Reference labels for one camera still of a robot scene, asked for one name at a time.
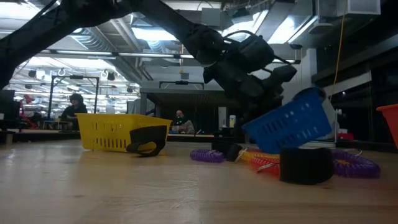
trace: orange basket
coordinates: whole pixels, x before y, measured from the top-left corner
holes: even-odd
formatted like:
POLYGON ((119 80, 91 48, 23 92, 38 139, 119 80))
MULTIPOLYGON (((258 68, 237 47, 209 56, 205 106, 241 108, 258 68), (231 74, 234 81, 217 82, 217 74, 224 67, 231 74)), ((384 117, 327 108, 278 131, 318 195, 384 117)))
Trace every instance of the orange basket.
POLYGON ((381 106, 377 108, 387 120, 394 142, 398 147, 398 105, 381 106))

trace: basket handle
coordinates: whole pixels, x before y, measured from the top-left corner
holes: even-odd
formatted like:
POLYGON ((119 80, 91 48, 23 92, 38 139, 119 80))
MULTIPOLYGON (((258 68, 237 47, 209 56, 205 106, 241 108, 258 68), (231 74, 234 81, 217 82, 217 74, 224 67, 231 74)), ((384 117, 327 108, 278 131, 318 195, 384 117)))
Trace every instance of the basket handle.
POLYGON ((127 152, 140 154, 141 157, 157 156, 166 145, 167 126, 151 126, 130 131, 131 144, 127 146, 127 152), (151 152, 139 151, 141 145, 154 142, 156 148, 151 152))

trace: table surface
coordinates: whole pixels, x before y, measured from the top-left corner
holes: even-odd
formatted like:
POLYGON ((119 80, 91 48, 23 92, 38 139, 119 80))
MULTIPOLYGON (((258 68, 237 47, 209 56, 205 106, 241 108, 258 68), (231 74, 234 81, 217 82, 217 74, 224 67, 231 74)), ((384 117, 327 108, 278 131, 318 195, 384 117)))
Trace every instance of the table surface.
POLYGON ((244 162, 207 164, 209 144, 170 142, 162 156, 86 151, 81 142, 0 150, 0 223, 397 223, 398 155, 364 152, 380 180, 286 184, 244 162))

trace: orange coiled cord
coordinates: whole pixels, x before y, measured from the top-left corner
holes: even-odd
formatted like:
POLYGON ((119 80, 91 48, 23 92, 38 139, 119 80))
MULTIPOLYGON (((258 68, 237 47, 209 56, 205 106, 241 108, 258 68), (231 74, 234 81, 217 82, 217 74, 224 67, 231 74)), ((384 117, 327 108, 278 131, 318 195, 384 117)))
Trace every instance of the orange coiled cord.
POLYGON ((255 157, 250 160, 250 164, 256 172, 273 175, 279 178, 280 165, 279 159, 258 158, 255 157))
POLYGON ((239 157, 241 160, 250 162, 251 159, 257 157, 257 158, 265 158, 265 159, 279 159, 278 154, 267 154, 263 153, 259 149, 242 149, 239 151, 239 157))

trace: yellow cable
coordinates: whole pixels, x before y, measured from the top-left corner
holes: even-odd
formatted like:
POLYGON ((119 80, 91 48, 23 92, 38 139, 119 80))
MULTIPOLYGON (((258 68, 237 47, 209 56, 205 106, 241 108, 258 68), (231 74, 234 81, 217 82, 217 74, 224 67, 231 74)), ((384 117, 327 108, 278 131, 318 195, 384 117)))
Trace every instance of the yellow cable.
POLYGON ((331 102, 331 99, 332 99, 333 95, 335 94, 335 85, 336 85, 336 82, 337 82, 338 68, 339 68, 339 65, 340 65, 341 46, 343 45, 344 21, 345 21, 346 14, 347 14, 347 7, 348 7, 348 0, 346 0, 346 6, 345 6, 345 9, 344 9, 343 20, 341 22, 340 43, 339 43, 339 46, 338 46, 335 81, 333 82, 332 92, 331 92, 331 95, 330 95, 330 102, 331 102))

